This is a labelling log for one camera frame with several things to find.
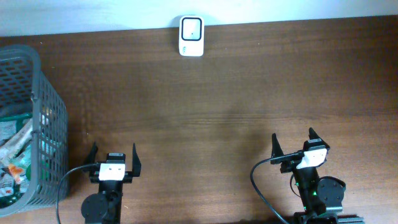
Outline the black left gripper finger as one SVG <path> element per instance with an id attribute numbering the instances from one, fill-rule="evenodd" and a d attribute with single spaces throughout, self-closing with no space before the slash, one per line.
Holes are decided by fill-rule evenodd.
<path id="1" fill-rule="evenodd" d="M 133 177 L 139 177 L 141 175 L 141 161 L 139 159 L 139 156 L 137 155 L 136 151 L 136 145 L 133 144 L 132 147 L 132 176 Z"/>
<path id="2" fill-rule="evenodd" d="M 96 143 L 94 142 L 88 155 L 85 157 L 83 164 L 84 165 L 94 164 L 97 152 L 98 152 L 98 147 L 97 147 Z"/>

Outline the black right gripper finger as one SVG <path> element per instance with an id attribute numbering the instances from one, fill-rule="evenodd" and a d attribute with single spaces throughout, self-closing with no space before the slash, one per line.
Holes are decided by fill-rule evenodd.
<path id="1" fill-rule="evenodd" d="M 323 139 L 315 132 L 313 128 L 309 128 L 308 130 L 308 136 L 309 136 L 309 143 L 321 143 L 323 142 Z"/>
<path id="2" fill-rule="evenodd" d="M 276 133 L 273 133 L 271 136 L 272 139 L 272 152 L 271 152 L 271 158 L 276 158 L 276 157 L 282 157 L 284 155 L 282 148 L 279 144 L 279 141 L 277 139 Z"/>

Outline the orange small packet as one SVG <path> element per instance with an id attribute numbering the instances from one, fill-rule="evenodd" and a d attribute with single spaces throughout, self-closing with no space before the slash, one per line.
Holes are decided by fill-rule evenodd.
<path id="1" fill-rule="evenodd" d="M 23 173 L 23 168 L 20 168 L 18 166 L 15 166 L 14 164 L 9 164 L 8 166 L 9 172 L 13 176 L 14 180 L 16 181 L 17 184 L 20 184 L 21 182 L 21 174 Z"/>

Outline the white tube gold cap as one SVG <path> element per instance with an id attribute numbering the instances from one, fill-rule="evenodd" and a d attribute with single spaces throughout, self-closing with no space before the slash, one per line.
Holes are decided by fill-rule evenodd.
<path id="1" fill-rule="evenodd" d="M 1 160 L 12 159 L 17 155 L 26 143 L 32 139 L 33 120 L 26 122 L 24 127 L 3 146 L 1 146 Z"/>

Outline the green 3M gloves packet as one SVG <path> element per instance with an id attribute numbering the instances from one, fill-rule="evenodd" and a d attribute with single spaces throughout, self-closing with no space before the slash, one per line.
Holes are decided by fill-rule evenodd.
<path id="1" fill-rule="evenodd" d="M 15 114 L 1 117 L 1 145 L 17 134 L 31 119 L 32 113 Z"/>

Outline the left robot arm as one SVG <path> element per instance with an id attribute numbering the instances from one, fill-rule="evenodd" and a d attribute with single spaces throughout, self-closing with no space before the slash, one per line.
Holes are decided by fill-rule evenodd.
<path id="1" fill-rule="evenodd" d="M 110 152 L 103 162 L 96 161 L 98 147 L 94 144 L 84 160 L 83 170 L 89 173 L 92 184 L 98 184 L 98 192 L 84 199 L 81 214 L 85 223 L 120 223 L 123 185 L 141 174 L 141 162 L 136 147 L 132 147 L 132 169 L 126 170 L 126 155 Z"/>

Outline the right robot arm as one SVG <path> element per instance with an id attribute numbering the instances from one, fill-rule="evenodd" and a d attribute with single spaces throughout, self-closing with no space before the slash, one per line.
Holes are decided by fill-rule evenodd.
<path id="1" fill-rule="evenodd" d="M 320 177 L 317 167 L 326 162 L 330 146 L 314 131 L 308 130 L 309 140 L 303 148 L 284 154 L 276 134 L 272 134 L 271 163 L 280 165 L 281 173 L 292 173 L 304 211 L 294 213 L 294 223 L 364 223 L 356 215 L 340 216 L 346 184 L 331 176 Z"/>

